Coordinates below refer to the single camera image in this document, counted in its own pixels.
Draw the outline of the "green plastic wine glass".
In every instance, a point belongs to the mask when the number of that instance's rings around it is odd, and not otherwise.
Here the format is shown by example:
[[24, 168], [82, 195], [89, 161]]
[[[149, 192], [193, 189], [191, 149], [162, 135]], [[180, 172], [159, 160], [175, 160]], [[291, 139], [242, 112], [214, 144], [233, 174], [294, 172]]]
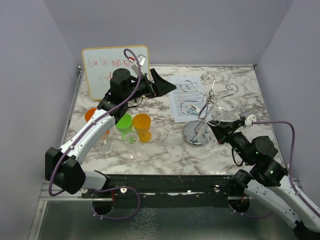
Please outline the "green plastic wine glass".
[[126, 134], [134, 132], [132, 116], [129, 113], [125, 113], [115, 127], [121, 133], [121, 139], [124, 141]]

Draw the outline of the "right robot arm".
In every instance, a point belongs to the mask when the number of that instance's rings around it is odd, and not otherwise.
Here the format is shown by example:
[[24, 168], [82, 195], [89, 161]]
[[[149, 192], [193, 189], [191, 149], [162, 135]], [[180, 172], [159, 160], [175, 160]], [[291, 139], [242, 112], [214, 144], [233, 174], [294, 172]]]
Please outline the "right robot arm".
[[320, 238], [320, 208], [301, 191], [292, 179], [291, 169], [274, 158], [278, 154], [268, 136], [249, 141], [238, 129], [255, 122], [241, 118], [236, 121], [210, 120], [208, 125], [217, 142], [227, 143], [250, 171], [238, 170], [230, 180], [230, 191], [253, 197], [282, 218], [299, 240]]

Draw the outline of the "yellow plastic wine glass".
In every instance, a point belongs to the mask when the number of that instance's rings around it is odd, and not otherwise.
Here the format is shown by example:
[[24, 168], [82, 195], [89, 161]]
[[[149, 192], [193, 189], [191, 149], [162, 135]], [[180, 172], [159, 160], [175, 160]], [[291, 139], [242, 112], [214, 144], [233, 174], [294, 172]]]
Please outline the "yellow plastic wine glass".
[[139, 113], [136, 116], [134, 116], [132, 119], [132, 125], [138, 135], [139, 140], [142, 143], [147, 143], [151, 140], [151, 118], [148, 114]]

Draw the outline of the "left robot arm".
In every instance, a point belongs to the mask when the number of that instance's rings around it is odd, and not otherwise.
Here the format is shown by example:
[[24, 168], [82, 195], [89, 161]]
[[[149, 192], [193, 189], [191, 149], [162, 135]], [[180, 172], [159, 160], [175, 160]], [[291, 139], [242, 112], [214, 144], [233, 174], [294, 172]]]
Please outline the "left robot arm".
[[96, 142], [128, 111], [128, 102], [139, 97], [162, 97], [175, 90], [176, 85], [161, 78], [151, 69], [152, 81], [147, 75], [131, 75], [125, 68], [116, 69], [110, 80], [110, 89], [99, 102], [91, 119], [68, 142], [58, 149], [45, 153], [45, 178], [49, 181], [49, 195], [54, 197], [52, 186], [75, 194], [81, 189], [93, 190], [97, 196], [106, 197], [111, 190], [107, 177], [97, 171], [84, 171], [84, 159]]

